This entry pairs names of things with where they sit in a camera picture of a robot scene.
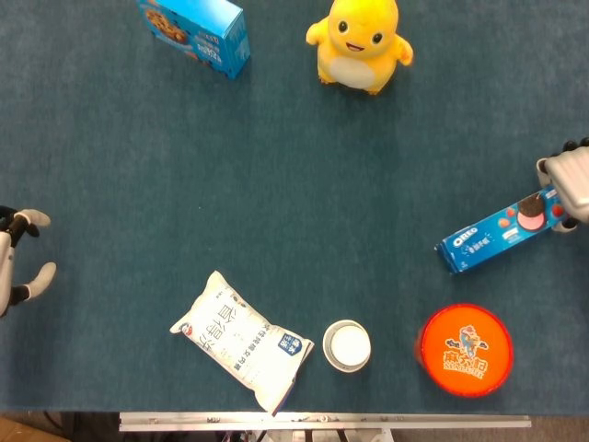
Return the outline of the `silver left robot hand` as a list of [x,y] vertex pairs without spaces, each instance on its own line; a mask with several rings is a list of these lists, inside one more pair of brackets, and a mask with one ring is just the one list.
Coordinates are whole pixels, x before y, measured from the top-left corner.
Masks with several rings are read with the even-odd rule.
[[39,228],[50,224],[50,217],[39,210],[1,206],[1,317],[10,307],[38,297],[50,286],[57,270],[55,262],[46,262],[30,282],[12,284],[18,242],[25,233],[37,238]]

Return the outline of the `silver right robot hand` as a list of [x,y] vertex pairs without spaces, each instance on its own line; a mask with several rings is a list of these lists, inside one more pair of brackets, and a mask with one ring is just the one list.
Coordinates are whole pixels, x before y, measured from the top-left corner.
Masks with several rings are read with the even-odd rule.
[[541,187],[552,185],[567,214],[554,230],[570,233],[579,224],[588,223],[588,137],[569,140],[562,151],[536,162]]

